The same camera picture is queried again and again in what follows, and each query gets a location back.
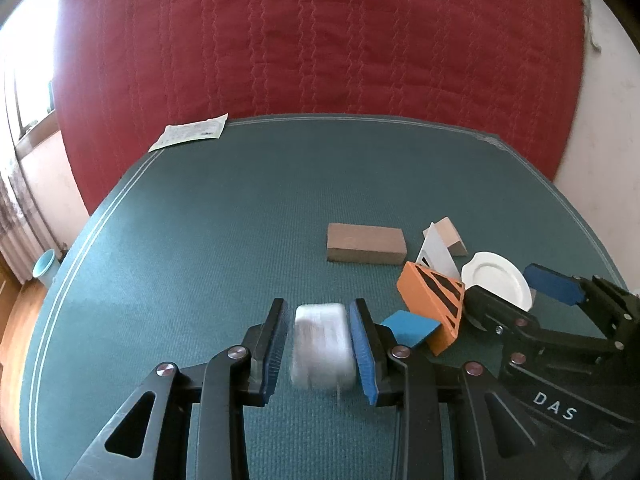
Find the white screw lid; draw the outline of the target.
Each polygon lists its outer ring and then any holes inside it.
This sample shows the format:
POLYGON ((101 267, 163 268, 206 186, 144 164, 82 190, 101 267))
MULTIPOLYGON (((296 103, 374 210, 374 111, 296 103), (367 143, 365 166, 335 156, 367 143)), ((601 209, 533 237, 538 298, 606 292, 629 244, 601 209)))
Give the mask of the white screw lid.
POLYGON ((494 252, 476 252, 461 269, 466 288, 480 286, 528 312, 533 307, 530 288, 514 264, 494 252))

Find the orange striped wedge block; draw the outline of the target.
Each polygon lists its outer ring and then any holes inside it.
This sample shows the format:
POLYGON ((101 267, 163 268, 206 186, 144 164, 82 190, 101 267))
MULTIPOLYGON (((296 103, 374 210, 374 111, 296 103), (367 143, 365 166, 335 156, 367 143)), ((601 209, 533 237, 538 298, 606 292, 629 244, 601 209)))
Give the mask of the orange striped wedge block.
POLYGON ((440 356, 458 339, 464 284, 426 266, 406 262, 397 289, 411 313, 439 322, 426 337, 426 343, 434 356, 440 356))

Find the blue block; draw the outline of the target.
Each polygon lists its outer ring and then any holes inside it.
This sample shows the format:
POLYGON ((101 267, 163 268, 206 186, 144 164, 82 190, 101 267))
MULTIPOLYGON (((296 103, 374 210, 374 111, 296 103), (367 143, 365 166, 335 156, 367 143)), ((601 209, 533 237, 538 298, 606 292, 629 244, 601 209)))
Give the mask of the blue block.
POLYGON ((413 348, 437 330, 440 323, 410 311, 398 310, 388 316, 382 325, 392 331, 398 344, 413 348))

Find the white power adapter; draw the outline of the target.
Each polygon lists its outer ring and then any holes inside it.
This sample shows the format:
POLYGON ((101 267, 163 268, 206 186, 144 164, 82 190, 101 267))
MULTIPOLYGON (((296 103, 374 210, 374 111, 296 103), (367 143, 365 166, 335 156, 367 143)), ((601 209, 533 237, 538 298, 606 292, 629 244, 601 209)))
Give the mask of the white power adapter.
POLYGON ((299 389, 343 391, 357 378, 344 304, 302 304, 295 310, 291 382, 299 389))

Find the small wooden wedge block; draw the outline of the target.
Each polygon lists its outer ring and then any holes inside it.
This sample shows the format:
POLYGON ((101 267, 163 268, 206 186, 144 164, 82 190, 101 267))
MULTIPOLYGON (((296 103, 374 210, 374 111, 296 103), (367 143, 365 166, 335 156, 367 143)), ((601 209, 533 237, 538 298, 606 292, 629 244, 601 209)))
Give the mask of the small wooden wedge block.
POLYGON ((430 226, 423 231, 423 236, 427 237, 427 235, 433 230, 435 230, 440 236, 448 248, 450 255, 453 257, 464 257, 469 255, 462 237, 454 226, 454 222, 452 222, 449 217, 444 217, 437 222, 432 222, 430 226))

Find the white striped triangle block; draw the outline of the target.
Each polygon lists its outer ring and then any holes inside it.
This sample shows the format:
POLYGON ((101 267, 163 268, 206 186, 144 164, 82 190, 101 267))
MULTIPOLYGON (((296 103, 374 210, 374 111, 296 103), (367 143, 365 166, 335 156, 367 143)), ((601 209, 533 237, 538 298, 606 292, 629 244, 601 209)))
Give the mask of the white striped triangle block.
POLYGON ((434 222, 425 230, 423 244, 416 256, 416 264, 444 274, 448 278, 460 280, 460 272, 434 222))

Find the brown rectangular wooden block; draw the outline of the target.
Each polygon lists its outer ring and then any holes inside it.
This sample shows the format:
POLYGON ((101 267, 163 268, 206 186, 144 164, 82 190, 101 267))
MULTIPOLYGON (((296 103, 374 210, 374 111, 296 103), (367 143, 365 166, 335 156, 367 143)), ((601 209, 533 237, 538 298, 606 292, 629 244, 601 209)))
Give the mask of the brown rectangular wooden block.
POLYGON ((326 258, 333 262, 403 264, 407 244, 401 229, 331 222, 326 233, 326 258))

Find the green table mat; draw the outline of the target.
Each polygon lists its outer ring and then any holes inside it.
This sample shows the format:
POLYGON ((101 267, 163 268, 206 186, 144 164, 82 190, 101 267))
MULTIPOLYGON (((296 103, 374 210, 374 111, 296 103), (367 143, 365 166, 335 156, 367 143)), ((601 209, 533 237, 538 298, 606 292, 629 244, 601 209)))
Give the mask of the green table mat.
POLYGON ((402 308, 396 266, 326 258, 332 222, 401 229, 410 256, 449 218, 470 252, 614 283, 566 198, 495 136, 406 118, 272 116, 147 154, 94 212, 44 300, 21 400, 22 453, 62 479, 164 361, 208 361, 274 298, 402 308))

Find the light blue bucket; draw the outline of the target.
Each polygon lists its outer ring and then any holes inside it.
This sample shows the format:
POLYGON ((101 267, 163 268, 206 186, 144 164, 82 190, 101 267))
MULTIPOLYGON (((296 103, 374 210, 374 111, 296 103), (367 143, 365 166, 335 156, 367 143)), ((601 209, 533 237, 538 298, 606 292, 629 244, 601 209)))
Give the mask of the light blue bucket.
POLYGON ((46 289, 50 289, 60 270, 61 261, 54 249, 46 250, 35 262, 32 268, 32 278, 40 281, 46 289))

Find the patterned curtain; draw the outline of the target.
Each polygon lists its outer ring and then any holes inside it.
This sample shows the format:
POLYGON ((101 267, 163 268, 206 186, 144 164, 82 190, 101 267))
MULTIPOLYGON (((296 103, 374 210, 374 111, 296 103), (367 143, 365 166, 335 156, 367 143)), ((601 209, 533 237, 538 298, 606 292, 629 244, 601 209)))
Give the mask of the patterned curtain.
POLYGON ((27 185, 10 130, 6 92, 1 90, 1 255, 17 281, 32 278, 32 268, 56 248, 27 185))

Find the red quilted blanket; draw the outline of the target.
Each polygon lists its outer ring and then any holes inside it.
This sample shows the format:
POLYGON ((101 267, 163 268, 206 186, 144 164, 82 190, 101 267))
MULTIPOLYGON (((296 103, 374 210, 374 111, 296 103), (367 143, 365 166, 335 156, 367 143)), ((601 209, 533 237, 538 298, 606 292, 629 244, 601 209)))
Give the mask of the red quilted blanket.
POLYGON ((60 0, 54 99, 88 210, 169 125, 393 115, 496 134, 553 178, 582 0, 60 0))

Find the white paper leaflet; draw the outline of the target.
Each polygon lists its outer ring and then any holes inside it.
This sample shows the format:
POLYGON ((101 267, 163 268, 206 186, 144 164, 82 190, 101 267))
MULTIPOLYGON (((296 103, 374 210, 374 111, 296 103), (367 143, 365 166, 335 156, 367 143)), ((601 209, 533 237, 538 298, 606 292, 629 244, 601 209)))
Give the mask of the white paper leaflet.
POLYGON ((208 118, 201 122, 189 122, 182 125, 167 125, 160 137, 150 146, 154 152, 177 144, 218 140, 224 132, 229 115, 208 118))

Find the window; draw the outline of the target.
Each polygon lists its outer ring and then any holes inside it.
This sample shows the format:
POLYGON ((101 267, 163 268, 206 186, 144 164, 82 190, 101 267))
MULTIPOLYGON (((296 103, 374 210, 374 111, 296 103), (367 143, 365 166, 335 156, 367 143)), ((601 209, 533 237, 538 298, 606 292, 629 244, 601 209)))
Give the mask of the window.
POLYGON ((60 0, 23 0, 1 27, 1 89, 19 141, 54 110, 60 0))

